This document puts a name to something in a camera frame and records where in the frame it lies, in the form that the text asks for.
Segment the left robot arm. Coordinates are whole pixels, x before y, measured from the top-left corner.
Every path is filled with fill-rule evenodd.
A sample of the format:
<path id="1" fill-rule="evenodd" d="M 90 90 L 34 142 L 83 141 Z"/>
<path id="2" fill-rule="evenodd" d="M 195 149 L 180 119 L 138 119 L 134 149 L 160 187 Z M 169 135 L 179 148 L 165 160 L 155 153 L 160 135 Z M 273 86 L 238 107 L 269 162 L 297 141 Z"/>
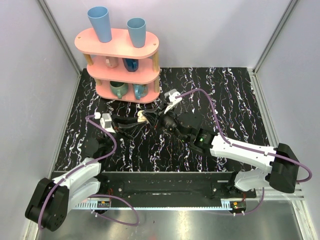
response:
<path id="1" fill-rule="evenodd" d="M 85 120 L 100 129 L 106 136 L 100 140 L 89 139 L 84 145 L 87 157 L 77 166 L 53 179 L 42 178 L 36 185 L 24 216 L 36 223 L 39 230 L 56 231 L 67 214 L 81 203 L 88 203 L 89 210 L 101 215 L 119 200 L 130 204 L 114 192 L 102 175 L 105 160 L 117 149 L 116 134 L 135 137 L 147 124 L 141 117 L 119 117 L 108 113 L 86 116 Z"/>

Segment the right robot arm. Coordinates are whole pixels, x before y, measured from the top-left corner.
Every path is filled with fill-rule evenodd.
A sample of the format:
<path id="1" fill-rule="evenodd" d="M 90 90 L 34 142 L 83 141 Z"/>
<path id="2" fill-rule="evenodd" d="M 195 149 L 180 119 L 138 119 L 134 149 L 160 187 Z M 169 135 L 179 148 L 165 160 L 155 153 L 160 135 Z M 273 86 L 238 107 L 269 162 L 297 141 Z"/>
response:
<path id="1" fill-rule="evenodd" d="M 228 195 L 232 198 L 268 186 L 288 194 L 295 191 L 299 167 L 296 159 L 293 162 L 286 160 L 294 156 L 286 144 L 260 146 L 223 137 L 218 132 L 202 128 L 202 118 L 186 112 L 177 115 L 171 110 L 166 113 L 143 110 L 138 113 L 138 118 L 155 129 L 167 130 L 199 154 L 254 166 L 254 170 L 233 173 L 227 185 Z"/>

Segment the beige earbud charging case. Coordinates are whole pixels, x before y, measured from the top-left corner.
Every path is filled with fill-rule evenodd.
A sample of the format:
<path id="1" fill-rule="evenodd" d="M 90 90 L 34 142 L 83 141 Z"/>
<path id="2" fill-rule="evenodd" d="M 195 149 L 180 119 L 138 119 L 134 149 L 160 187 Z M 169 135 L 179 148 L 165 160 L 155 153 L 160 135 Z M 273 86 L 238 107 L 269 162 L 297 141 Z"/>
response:
<path id="1" fill-rule="evenodd" d="M 143 110 L 140 110 L 140 111 L 137 113 L 137 122 L 138 122 L 138 123 L 146 122 L 146 121 L 147 121 L 147 118 L 143 115 L 143 113 L 144 113 Z"/>

